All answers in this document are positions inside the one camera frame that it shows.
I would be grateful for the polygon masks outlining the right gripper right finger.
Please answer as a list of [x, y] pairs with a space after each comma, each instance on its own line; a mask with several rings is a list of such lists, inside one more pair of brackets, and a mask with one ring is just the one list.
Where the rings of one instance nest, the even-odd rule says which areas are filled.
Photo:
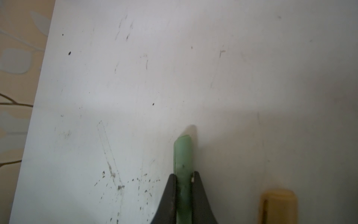
[[192, 183], [192, 223], [193, 224], [218, 224], [208, 201], [207, 194], [204, 189], [198, 171], [193, 173]]

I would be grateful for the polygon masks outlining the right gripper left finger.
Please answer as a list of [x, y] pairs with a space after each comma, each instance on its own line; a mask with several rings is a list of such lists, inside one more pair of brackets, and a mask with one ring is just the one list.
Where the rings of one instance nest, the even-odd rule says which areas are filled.
[[151, 224], [176, 224], [177, 211], [177, 178], [175, 174], [170, 174], [164, 189], [161, 201], [158, 205]]

